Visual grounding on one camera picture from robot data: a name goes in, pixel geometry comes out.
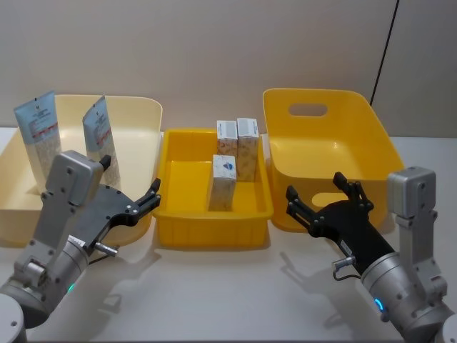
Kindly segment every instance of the table surface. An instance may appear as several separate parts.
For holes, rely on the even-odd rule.
[[[15,129],[0,129],[0,151]],[[392,138],[406,166],[437,174],[435,256],[457,309],[457,139]],[[271,223],[265,249],[180,252],[162,249],[150,230],[119,255],[90,266],[51,315],[28,330],[31,341],[150,342],[177,340],[376,342],[400,340],[382,323],[355,279],[336,282],[341,253],[325,239],[288,233]],[[398,248],[398,230],[385,238]],[[0,282],[20,249],[0,248]]]

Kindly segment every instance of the cream plastic bin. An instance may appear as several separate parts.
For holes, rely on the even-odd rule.
[[[99,95],[57,95],[62,151],[86,154],[82,117]],[[137,200],[151,185],[158,154],[162,106],[134,96],[107,96],[106,103],[121,172],[121,190]],[[0,156],[0,243],[20,247],[34,232],[41,199],[19,130]],[[115,227],[105,239],[113,245],[132,243],[149,228],[151,215],[135,227]]]

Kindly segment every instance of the white tissue box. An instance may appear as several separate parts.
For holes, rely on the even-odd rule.
[[[238,157],[236,173],[239,181],[254,181],[256,176],[258,128],[255,119],[238,118]]]
[[[236,158],[238,148],[238,133],[236,121],[217,121],[217,154],[231,155]]]
[[[213,155],[208,190],[209,211],[230,211],[236,185],[234,156]]]

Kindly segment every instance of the basket handle hole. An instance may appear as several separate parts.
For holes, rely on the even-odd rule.
[[[318,193],[316,194],[311,202],[314,206],[325,207],[332,202],[339,202],[341,200],[347,200],[348,197],[344,193]]]
[[[288,108],[293,116],[323,116],[327,110],[324,104],[292,104]]]

